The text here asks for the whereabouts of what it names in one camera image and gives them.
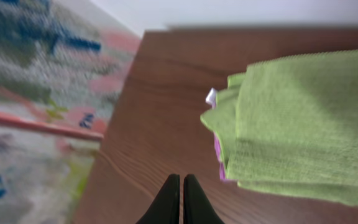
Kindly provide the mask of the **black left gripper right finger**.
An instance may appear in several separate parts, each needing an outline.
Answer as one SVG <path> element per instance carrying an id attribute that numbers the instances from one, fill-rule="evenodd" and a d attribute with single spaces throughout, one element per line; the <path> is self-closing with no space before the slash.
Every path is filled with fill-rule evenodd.
<path id="1" fill-rule="evenodd" d="M 214 211 L 205 192 L 193 174 L 188 174 L 183 183 L 184 224 L 224 224 Z"/>

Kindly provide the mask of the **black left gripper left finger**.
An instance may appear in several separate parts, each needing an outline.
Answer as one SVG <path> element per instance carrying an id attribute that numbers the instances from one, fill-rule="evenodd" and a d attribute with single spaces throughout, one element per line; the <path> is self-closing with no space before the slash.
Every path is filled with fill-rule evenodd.
<path id="1" fill-rule="evenodd" d="M 170 174 L 137 224 L 179 224 L 180 176 Z"/>

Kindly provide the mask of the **light green microfiber cloth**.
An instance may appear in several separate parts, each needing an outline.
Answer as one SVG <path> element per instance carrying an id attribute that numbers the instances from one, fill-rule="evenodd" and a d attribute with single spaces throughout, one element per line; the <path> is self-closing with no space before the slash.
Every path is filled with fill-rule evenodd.
<path id="1" fill-rule="evenodd" d="M 249 65 L 237 96 L 201 120 L 230 179 L 358 185 L 358 50 Z"/>

